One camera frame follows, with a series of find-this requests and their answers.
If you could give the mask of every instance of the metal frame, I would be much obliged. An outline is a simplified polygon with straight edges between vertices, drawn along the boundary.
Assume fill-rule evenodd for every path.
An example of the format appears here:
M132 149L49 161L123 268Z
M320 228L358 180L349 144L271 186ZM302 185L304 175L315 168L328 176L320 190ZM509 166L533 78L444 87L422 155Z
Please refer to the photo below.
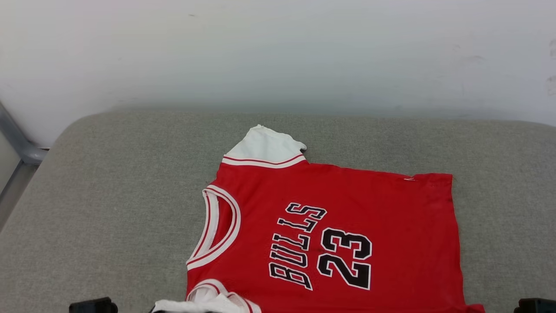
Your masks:
M4 106L0 103L0 131L6 136L8 142L17 152L21 161L26 164L40 164L46 156L46 151L37 148L23 135L19 127L9 116Z

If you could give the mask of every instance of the red fabric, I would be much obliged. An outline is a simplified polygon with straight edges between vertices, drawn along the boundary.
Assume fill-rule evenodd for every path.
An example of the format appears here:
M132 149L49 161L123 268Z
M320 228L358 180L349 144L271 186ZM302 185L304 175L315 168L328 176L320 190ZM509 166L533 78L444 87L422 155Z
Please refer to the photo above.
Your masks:
M282 169L221 164L213 185L237 201L240 230L217 259L188 271L187 292L213 278L263 312L484 312L482 305L464 302L451 181L449 174L408 177L307 161ZM311 219L314 212L287 212L290 203L326 214L313 219L310 233L277 224L279 218ZM354 259L359 244L342 247L336 237L331 239L336 251L327 251L321 244L326 228L365 236L371 256ZM219 229L219 238L226 231ZM296 241L299 234L309 236L309 250L273 241L275 233ZM270 258L273 243L306 254L307 267ZM341 257L349 267L370 265L369 289L348 285L333 264L331 277L319 272L324 253ZM312 290L271 277L270 262L305 273Z

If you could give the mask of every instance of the jersey sleeve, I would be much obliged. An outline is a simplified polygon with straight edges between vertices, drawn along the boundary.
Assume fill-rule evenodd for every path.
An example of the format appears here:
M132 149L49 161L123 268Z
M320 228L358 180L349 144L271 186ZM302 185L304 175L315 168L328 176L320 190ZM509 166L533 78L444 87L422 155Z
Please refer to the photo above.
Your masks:
M202 236L187 261L187 269L201 267L227 250L239 232L242 213L252 191L272 171L285 170L306 162L301 150L307 147L290 135L257 125L222 158L216 179L202 194L206 220Z

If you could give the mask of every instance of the gray table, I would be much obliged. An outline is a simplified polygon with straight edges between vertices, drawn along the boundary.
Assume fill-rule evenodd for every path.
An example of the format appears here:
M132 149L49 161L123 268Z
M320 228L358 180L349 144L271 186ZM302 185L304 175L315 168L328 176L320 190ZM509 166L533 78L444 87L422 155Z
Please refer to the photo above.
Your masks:
M146 312L185 295L201 189L262 124L308 161L455 177L467 303L556 299L556 128L522 122L116 112L71 125L0 233L0 312L66 312L110 296Z

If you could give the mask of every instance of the red jersey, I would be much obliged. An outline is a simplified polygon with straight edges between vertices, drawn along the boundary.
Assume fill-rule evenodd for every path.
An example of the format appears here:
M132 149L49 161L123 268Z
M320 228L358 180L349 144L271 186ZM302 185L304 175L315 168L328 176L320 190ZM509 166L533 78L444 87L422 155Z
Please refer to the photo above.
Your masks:
M263 126L203 190L188 300L224 294L252 312L484 312L463 297L449 174L311 164Z

